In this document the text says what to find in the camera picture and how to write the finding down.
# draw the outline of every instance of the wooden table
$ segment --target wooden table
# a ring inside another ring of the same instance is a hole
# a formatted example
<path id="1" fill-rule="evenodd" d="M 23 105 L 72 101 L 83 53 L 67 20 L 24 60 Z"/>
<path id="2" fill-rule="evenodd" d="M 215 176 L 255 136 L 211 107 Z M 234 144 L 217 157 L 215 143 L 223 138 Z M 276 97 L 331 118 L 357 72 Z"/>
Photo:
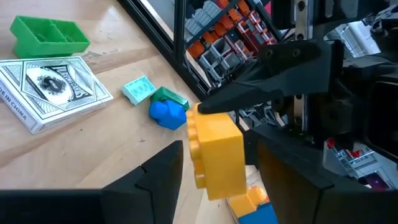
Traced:
<path id="1" fill-rule="evenodd" d="M 15 58 L 9 27 L 16 15 L 76 21 L 91 40 L 82 56 L 114 100 L 79 121 L 35 136 L 1 101 L 0 188 L 101 188 L 182 139 L 185 160 L 174 223 L 194 223 L 203 191 L 193 181 L 185 127 L 161 128 L 149 119 L 148 100 L 133 106 L 120 89 L 147 75 L 155 86 L 166 86 L 191 104 L 197 99 L 118 2 L 1 1 L 0 58 Z"/>

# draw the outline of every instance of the blue lego figure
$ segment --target blue lego figure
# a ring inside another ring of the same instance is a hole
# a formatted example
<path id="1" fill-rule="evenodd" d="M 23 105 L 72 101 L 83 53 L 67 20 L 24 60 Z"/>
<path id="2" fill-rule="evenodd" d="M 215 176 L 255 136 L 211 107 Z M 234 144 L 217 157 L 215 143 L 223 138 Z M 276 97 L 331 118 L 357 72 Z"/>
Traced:
<path id="1" fill-rule="evenodd" d="M 239 224 L 278 224 L 271 203 L 260 205 L 255 212 L 238 218 Z"/>
<path id="2" fill-rule="evenodd" d="M 149 107 L 149 116 L 156 120 L 159 126 L 171 130 L 176 130 L 187 122 L 184 107 L 170 100 L 151 103 Z"/>

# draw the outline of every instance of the green plastic tray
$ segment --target green plastic tray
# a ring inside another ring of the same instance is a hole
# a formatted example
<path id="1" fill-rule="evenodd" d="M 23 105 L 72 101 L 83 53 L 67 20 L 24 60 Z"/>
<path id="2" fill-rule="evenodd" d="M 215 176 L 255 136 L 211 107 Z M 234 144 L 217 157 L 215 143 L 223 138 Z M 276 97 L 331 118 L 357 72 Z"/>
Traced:
<path id="1" fill-rule="evenodd" d="M 71 56 L 90 45 L 86 35 L 70 21 L 16 16 L 10 30 L 17 38 L 14 53 L 19 58 Z"/>
<path id="2" fill-rule="evenodd" d="M 160 87 L 151 97 L 150 101 L 164 101 L 171 100 L 174 103 L 178 103 L 184 107 L 185 111 L 189 110 L 189 102 L 185 98 L 182 98 L 180 95 L 174 93 L 168 88 L 162 86 Z"/>

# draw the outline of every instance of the playing card box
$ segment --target playing card box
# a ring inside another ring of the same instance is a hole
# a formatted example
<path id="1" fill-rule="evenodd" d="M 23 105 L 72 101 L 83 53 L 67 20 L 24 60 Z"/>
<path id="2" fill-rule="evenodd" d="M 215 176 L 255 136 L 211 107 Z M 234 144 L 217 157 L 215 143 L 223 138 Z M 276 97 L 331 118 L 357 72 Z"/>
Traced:
<path id="1" fill-rule="evenodd" d="M 81 57 L 2 60 L 0 97 L 32 134 L 113 99 Z"/>

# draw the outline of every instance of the yellow lego brick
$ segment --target yellow lego brick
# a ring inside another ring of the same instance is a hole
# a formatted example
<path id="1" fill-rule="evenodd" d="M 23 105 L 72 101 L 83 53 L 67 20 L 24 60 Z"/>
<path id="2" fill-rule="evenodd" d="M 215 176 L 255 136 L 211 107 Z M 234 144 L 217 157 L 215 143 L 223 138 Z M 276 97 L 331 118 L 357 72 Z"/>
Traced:
<path id="1" fill-rule="evenodd" d="M 258 186 L 252 186 L 246 194 L 228 200 L 229 206 L 238 218 L 255 212 L 259 205 L 267 202 L 269 199 L 265 190 Z"/>
<path id="2" fill-rule="evenodd" d="M 228 114 L 200 114 L 196 104 L 187 126 L 197 188 L 209 200 L 245 194 L 243 135 Z"/>

